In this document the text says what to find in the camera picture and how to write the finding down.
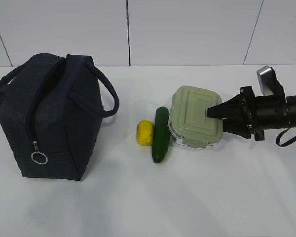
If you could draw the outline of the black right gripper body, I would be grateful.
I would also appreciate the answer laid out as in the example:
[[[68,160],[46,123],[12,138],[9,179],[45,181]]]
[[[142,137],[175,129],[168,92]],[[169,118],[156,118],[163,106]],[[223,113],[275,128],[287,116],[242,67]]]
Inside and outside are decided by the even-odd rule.
[[[245,124],[255,140],[264,140],[264,131],[288,127],[284,94],[256,97],[251,86],[240,88]]]

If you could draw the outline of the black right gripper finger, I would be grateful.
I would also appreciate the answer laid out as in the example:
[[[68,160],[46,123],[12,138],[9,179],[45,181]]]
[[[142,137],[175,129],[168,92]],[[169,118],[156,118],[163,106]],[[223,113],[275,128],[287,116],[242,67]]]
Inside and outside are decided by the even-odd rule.
[[[207,117],[215,119],[243,120],[242,95],[207,109]]]
[[[223,131],[231,134],[241,136],[246,139],[251,138],[250,129],[248,128],[248,122],[243,119],[223,119]]]

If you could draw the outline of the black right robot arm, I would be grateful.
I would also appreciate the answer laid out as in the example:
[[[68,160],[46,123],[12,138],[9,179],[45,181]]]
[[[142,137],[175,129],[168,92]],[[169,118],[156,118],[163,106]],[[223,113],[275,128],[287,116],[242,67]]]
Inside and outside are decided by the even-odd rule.
[[[276,144],[286,147],[296,141],[296,136],[281,144],[280,139],[290,128],[296,127],[296,96],[255,96],[251,86],[240,88],[240,93],[230,100],[207,109],[207,117],[222,119],[223,131],[256,141],[265,140],[264,131],[284,129]]]

